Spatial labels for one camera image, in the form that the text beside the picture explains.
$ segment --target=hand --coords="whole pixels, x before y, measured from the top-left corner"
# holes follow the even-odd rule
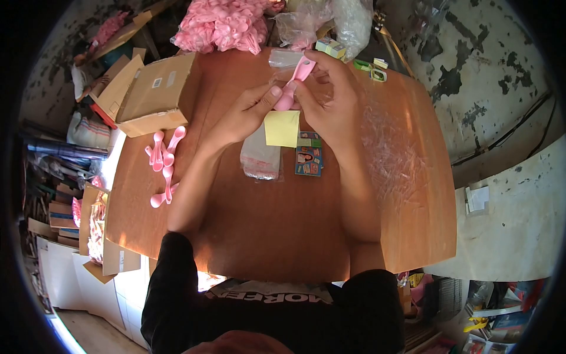
[[[332,101],[320,104],[302,81],[295,80],[295,95],[305,111],[307,123],[326,141],[338,162],[361,145],[360,126],[363,114],[361,92],[350,69],[340,60],[324,52],[305,51],[305,56],[316,62],[312,71],[316,81],[334,86]]]
[[[245,90],[212,127],[207,139],[222,146],[246,139],[261,126],[281,93],[278,86],[269,84]]]

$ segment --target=pile of pink spoons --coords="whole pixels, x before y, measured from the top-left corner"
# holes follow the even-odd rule
[[[175,133],[173,133],[173,137],[166,149],[165,144],[163,143],[165,134],[162,131],[157,131],[153,135],[153,141],[155,142],[153,149],[151,149],[150,146],[145,147],[145,152],[149,156],[150,166],[153,167],[155,172],[162,170],[163,177],[165,177],[165,192],[154,194],[151,197],[150,203],[154,208],[159,208],[159,206],[163,204],[163,201],[167,204],[171,204],[171,200],[173,200],[173,193],[179,185],[179,183],[173,186],[171,185],[173,163],[175,162],[175,149],[177,148],[179,140],[183,139],[185,135],[187,135],[187,128],[184,126],[180,126],[175,129]]]

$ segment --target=pink measuring spoon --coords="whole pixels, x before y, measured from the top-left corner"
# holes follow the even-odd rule
[[[171,194],[175,193],[178,186],[179,183],[175,183],[174,185],[171,186]],[[165,193],[158,193],[158,194],[153,194],[149,202],[151,203],[152,207],[159,208],[159,206],[162,205],[164,201],[165,201]]]
[[[173,166],[175,155],[165,149],[165,144],[161,144],[161,154],[163,155],[163,165],[166,167]]]
[[[185,135],[187,135],[187,128],[185,128],[184,126],[177,127],[177,129],[175,129],[175,132],[173,133],[171,141],[169,142],[167,151],[169,153],[175,154],[175,149],[177,148],[179,140],[183,139]]]
[[[155,160],[152,160],[153,150],[151,150],[151,146],[147,145],[145,147],[145,153],[147,154],[147,156],[149,156],[149,165],[153,166],[153,163],[155,162]]]
[[[305,81],[308,78],[308,75],[311,73],[312,69],[314,69],[316,65],[315,61],[310,60],[309,58],[303,56],[301,60],[299,60],[299,64],[295,68],[295,72],[293,73],[293,77],[289,80],[289,82],[293,80],[300,80]],[[289,82],[285,86],[283,86],[283,95],[279,101],[273,107],[275,110],[289,110],[293,103],[295,102],[294,92],[292,89],[289,88]]]
[[[153,135],[153,141],[155,142],[155,145],[153,146],[153,154],[155,155],[153,170],[155,172],[159,172],[163,168],[163,154],[161,153],[161,145],[163,144],[164,136],[165,134],[161,130],[156,131]]]
[[[171,192],[171,177],[173,176],[173,166],[163,167],[163,177],[165,177],[165,201],[171,204],[173,200]]]

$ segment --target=barcode sticker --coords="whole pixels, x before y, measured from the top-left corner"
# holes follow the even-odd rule
[[[162,78],[157,78],[153,81],[153,85],[151,86],[151,88],[156,88],[159,87],[159,85],[161,85],[161,79]]]
[[[167,86],[169,87],[173,84],[173,82],[175,82],[175,75],[177,74],[176,71],[172,71],[169,73],[169,79],[167,79]]]
[[[119,264],[120,272],[124,271],[124,251],[120,251],[120,264]]]

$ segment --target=yellow paper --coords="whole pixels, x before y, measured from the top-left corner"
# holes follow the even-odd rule
[[[265,144],[271,146],[297,147],[299,115],[301,111],[272,110],[265,117]]]

